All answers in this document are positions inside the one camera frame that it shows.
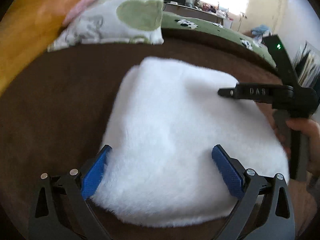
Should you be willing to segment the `person's right hand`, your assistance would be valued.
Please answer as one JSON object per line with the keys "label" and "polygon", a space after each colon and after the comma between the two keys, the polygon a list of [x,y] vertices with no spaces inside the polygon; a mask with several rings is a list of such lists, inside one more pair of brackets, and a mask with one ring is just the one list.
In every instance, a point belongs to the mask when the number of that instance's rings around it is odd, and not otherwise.
{"label": "person's right hand", "polygon": [[312,119],[296,118],[286,121],[288,128],[300,131],[309,138],[308,172],[319,177],[320,135],[319,124]]}

